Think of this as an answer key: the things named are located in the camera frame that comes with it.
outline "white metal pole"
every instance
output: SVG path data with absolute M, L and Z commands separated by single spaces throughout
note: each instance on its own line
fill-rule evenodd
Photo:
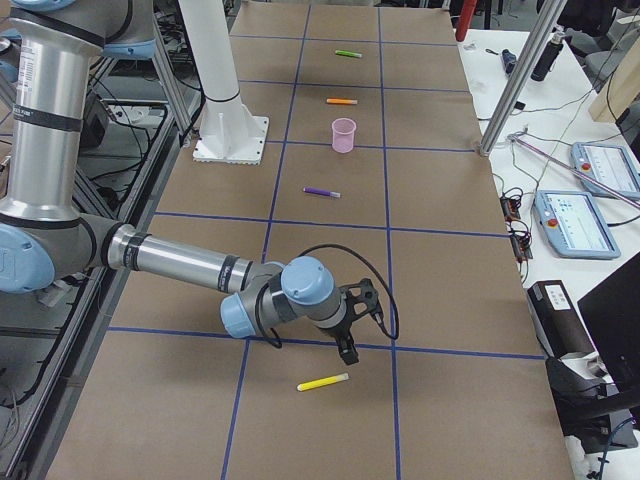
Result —
M 516 68 L 509 77 L 507 86 L 502 92 L 493 115 L 491 115 L 491 121 L 489 121 L 480 143 L 479 150 L 481 155 L 488 156 L 493 150 L 498 140 L 498 135 L 500 135 L 505 123 L 507 123 L 509 115 L 513 112 L 518 95 L 520 95 L 535 68 L 536 62 L 542 55 L 549 33 L 556 24 L 558 17 L 560 17 L 566 3 L 567 0 L 547 0 L 544 2 L 538 20 L 522 48 Z
M 242 103 L 222 0 L 179 0 L 207 97 L 193 157 L 205 162 L 258 164 L 269 119 Z

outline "green marker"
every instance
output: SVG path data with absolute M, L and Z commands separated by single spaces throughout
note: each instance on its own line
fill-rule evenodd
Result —
M 348 50 L 336 50 L 336 55 L 341 55 L 343 57 L 362 58 L 361 53 L 350 52 Z

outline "red object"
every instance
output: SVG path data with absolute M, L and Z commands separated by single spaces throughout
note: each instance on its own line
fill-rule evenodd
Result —
M 458 27 L 456 28 L 456 40 L 462 42 L 464 37 L 467 36 L 467 30 L 471 25 L 471 19 L 476 11 L 476 3 L 478 0 L 465 0 L 462 6 L 462 12 L 460 13 L 460 19 L 458 20 Z

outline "pink plastic cup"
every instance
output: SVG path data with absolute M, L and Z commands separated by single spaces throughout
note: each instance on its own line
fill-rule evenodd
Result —
M 356 135 L 356 122 L 350 118 L 338 118 L 331 123 L 333 142 L 331 146 L 338 153 L 353 150 L 353 139 Z

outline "black computer monitor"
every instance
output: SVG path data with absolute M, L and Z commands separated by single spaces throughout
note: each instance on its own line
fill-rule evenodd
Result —
M 640 253 L 582 297 L 578 308 L 620 392 L 640 388 Z M 640 402 L 631 412 L 640 418 Z

